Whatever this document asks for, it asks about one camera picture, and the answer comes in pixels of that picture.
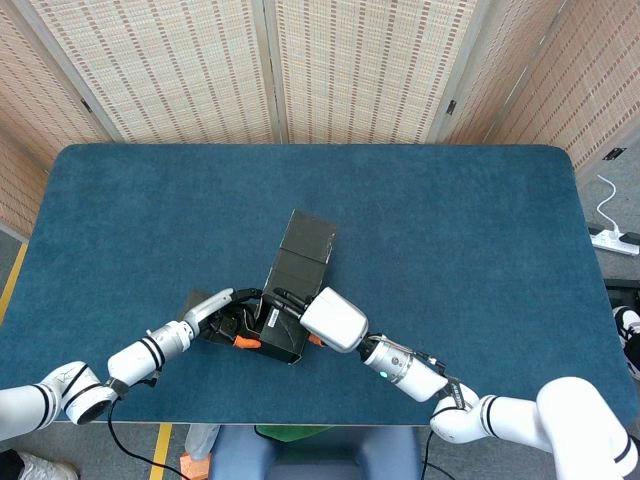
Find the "black floor stand base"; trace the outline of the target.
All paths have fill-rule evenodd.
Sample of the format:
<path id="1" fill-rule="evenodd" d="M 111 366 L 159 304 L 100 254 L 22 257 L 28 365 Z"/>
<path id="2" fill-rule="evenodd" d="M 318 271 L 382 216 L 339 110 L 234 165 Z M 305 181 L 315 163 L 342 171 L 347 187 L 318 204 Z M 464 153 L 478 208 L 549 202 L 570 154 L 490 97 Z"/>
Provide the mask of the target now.
<path id="1" fill-rule="evenodd" d="M 605 279 L 604 283 L 611 302 L 614 300 L 623 304 L 640 302 L 640 280 Z"/>

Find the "orange block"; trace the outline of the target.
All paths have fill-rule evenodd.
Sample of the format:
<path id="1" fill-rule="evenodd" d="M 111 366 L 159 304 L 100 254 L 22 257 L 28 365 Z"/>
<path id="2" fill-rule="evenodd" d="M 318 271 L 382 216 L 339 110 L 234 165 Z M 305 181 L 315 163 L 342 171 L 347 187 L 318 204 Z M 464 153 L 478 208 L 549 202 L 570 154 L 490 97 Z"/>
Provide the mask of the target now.
<path id="1" fill-rule="evenodd" d="M 180 471 L 190 480 L 208 480 L 211 464 L 211 454 L 194 460 L 188 453 L 180 456 Z"/>

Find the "clear plastic bottle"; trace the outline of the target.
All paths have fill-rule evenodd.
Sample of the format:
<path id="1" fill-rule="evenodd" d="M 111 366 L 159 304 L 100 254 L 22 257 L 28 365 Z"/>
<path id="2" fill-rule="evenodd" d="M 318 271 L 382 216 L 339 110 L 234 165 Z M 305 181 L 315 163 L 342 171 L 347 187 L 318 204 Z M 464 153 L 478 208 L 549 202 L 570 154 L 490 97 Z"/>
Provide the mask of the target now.
<path id="1" fill-rule="evenodd" d="M 185 440 L 185 451 L 193 461 L 204 460 L 211 452 L 220 431 L 219 424 L 191 424 Z"/>

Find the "black and white sneaker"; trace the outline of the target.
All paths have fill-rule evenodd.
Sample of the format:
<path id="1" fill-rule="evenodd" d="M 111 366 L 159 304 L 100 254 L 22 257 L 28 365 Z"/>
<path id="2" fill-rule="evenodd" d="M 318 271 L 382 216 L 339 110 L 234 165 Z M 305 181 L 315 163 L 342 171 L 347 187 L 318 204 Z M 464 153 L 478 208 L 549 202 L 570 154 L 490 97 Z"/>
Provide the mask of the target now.
<path id="1" fill-rule="evenodd" d="M 621 346 L 633 378 L 640 382 L 640 315 L 628 306 L 613 309 Z"/>

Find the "white power strip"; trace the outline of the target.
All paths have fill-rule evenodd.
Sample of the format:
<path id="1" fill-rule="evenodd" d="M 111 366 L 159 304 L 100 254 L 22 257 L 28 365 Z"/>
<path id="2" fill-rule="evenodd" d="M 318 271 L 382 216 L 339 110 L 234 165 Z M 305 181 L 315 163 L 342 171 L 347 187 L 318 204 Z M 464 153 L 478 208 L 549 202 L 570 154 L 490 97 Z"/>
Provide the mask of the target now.
<path id="1" fill-rule="evenodd" d="M 620 233 L 601 226 L 588 227 L 594 248 L 627 256 L 640 255 L 640 233 Z"/>

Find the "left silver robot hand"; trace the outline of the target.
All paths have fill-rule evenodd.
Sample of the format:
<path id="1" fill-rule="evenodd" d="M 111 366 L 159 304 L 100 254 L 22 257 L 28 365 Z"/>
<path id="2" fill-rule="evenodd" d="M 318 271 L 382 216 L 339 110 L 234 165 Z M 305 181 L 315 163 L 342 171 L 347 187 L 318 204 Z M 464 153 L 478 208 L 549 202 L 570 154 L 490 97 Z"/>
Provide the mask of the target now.
<path id="1" fill-rule="evenodd" d="M 193 290 L 183 320 L 206 341 L 244 350 L 259 350 L 257 310 L 262 291 L 256 288 L 224 289 L 209 297 Z"/>

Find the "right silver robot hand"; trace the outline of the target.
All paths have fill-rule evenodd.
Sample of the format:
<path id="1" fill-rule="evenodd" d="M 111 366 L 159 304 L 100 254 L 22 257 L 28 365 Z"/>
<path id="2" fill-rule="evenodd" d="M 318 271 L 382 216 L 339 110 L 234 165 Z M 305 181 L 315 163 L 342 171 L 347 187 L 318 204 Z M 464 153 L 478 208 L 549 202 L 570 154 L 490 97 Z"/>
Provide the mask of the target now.
<path id="1" fill-rule="evenodd" d="M 366 315 L 330 287 L 311 300 L 275 288 L 272 305 L 293 316 L 322 344 L 340 353 L 355 350 L 368 330 Z"/>

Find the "woven bamboo folding screen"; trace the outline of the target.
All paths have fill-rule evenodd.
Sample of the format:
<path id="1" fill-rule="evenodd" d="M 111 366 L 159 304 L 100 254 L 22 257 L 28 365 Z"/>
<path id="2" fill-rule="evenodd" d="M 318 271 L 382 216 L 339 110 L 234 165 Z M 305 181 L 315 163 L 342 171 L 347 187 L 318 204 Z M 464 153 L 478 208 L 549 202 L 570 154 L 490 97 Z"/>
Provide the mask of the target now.
<path id="1" fill-rule="evenodd" d="M 640 128 L 640 0 L 0 0 L 0 229 L 59 152 L 121 143 L 542 143 Z"/>

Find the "black cardboard box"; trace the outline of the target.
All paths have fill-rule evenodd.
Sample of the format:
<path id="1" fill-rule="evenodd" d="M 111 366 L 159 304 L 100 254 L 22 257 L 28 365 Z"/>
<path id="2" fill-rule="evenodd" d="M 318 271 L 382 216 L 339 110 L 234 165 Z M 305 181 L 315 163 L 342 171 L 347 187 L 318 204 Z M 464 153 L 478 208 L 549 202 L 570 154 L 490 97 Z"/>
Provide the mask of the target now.
<path id="1" fill-rule="evenodd" d="M 299 317 L 321 290 L 336 226 L 300 210 L 292 212 L 263 288 L 244 289 L 200 327 L 200 338 L 294 364 L 310 332 Z"/>

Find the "blue felt table mat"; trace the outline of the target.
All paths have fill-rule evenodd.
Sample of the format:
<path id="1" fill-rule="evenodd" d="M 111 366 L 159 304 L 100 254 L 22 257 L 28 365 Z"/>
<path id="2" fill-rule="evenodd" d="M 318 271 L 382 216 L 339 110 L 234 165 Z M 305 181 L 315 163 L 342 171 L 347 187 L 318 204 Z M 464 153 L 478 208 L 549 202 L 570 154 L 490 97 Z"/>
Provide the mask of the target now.
<path id="1" fill-rule="evenodd" d="M 540 145 L 67 147 L 0 326 L 0 389 L 78 360 L 105 377 L 191 291 L 263 286 L 294 210 L 336 226 L 324 282 L 373 331 L 480 395 L 576 376 L 634 421 L 571 162 Z"/>

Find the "green cloth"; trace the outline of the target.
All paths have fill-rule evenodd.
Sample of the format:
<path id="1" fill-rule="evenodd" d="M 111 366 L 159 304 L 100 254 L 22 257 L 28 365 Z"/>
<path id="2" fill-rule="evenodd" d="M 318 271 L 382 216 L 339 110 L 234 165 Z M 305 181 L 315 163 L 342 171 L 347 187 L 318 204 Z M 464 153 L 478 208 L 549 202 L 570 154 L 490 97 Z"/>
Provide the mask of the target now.
<path id="1" fill-rule="evenodd" d="M 330 426 L 310 426 L 310 425 L 256 425 L 255 432 L 264 438 L 275 440 L 281 443 L 291 443 L 319 435 Z"/>

